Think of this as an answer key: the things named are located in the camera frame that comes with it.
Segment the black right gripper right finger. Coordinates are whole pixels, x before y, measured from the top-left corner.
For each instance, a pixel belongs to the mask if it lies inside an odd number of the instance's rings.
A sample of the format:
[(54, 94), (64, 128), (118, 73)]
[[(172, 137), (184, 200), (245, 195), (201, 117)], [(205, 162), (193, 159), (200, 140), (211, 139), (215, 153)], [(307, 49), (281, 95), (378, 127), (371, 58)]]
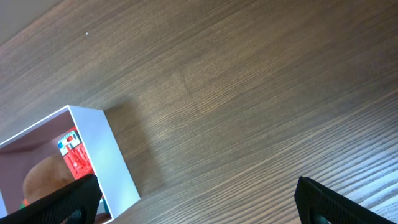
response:
[(294, 194), (302, 224), (394, 224), (309, 177), (300, 177)]

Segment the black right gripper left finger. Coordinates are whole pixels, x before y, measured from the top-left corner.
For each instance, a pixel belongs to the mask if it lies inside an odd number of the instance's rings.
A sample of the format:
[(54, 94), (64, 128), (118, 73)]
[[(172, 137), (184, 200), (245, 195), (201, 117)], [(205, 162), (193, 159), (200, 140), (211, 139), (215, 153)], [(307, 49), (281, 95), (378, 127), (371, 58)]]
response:
[(94, 223), (101, 198), (97, 176), (88, 174), (1, 218), (1, 223)]

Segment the brown plush toy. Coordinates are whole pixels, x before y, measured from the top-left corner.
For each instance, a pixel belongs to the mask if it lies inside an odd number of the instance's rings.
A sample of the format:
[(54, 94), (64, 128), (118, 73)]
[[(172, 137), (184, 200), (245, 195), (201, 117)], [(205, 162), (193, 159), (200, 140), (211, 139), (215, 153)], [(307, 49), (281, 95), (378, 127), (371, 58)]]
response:
[(61, 154), (53, 154), (33, 166), (26, 175), (21, 208), (75, 181)]

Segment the red toy fire truck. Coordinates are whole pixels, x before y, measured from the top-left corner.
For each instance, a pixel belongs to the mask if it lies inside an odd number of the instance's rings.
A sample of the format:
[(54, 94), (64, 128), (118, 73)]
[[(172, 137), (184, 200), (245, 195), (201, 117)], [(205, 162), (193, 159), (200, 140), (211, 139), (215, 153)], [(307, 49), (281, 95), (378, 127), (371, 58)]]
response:
[(75, 180), (94, 174), (93, 167), (76, 127), (58, 140), (58, 148)]

